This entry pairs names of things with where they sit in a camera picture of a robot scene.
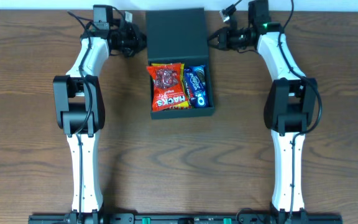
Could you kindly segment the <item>dark green box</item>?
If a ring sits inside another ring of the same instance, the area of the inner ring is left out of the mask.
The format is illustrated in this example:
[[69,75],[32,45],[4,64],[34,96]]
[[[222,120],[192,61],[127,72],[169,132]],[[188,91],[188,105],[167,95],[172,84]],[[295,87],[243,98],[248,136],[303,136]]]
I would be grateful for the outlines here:
[[148,64],[184,63],[204,66],[209,106],[187,110],[150,112],[152,119],[211,116],[215,112],[213,84],[209,70],[208,29],[203,8],[147,11]]

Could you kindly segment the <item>blue Oreo cookie pack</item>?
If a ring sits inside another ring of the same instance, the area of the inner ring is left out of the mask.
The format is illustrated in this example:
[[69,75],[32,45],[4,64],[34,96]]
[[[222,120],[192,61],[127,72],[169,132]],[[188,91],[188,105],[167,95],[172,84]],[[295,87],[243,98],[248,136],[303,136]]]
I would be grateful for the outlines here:
[[193,93],[194,106],[195,108],[205,108],[209,106],[208,103],[208,95],[206,91],[206,80],[204,76],[204,65],[199,66],[191,66],[190,72],[195,72],[202,84],[204,85],[205,91],[199,91],[197,93]]

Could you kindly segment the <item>small blue Eclipse pack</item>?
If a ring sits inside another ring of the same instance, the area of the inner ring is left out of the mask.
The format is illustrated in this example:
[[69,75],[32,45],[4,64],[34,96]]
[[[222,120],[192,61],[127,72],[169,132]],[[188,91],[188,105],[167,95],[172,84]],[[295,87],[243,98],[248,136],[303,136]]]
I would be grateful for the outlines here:
[[184,74],[187,86],[190,88],[192,93],[199,91],[205,91],[204,85],[195,72],[186,72]]

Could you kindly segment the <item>purple Dairy Milk bar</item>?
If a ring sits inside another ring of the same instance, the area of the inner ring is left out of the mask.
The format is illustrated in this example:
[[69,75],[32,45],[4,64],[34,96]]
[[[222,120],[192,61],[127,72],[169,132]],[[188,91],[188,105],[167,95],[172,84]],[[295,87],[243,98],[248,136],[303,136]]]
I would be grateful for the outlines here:
[[192,94],[191,89],[188,86],[185,78],[183,79],[183,86],[184,86],[184,89],[185,89],[185,93],[186,93],[186,95],[188,97],[189,106],[190,106],[190,108],[194,108],[195,106],[194,106],[193,94]]

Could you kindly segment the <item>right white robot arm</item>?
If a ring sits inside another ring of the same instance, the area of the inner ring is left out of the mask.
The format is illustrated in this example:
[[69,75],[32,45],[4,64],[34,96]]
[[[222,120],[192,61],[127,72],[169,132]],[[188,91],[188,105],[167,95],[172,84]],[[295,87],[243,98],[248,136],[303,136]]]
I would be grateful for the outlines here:
[[275,187],[268,223],[308,223],[301,190],[301,160],[305,136],[314,130],[323,110],[317,82],[307,78],[287,45],[285,24],[274,22],[268,1],[248,3],[248,26],[238,28],[236,4],[221,10],[226,26],[208,37],[218,50],[259,54],[272,86],[264,106],[264,123],[271,131],[275,152]]

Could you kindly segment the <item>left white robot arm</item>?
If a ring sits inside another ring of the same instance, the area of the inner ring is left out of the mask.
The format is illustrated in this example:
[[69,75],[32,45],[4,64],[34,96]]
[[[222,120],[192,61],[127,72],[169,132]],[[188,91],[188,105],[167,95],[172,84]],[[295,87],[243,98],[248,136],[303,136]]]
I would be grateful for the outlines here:
[[93,18],[74,17],[82,26],[81,50],[69,71],[53,79],[57,124],[70,147],[73,168],[71,212],[62,223],[103,223],[98,144],[106,115],[99,75],[112,56],[133,57],[146,47],[146,36],[132,14],[95,4]]

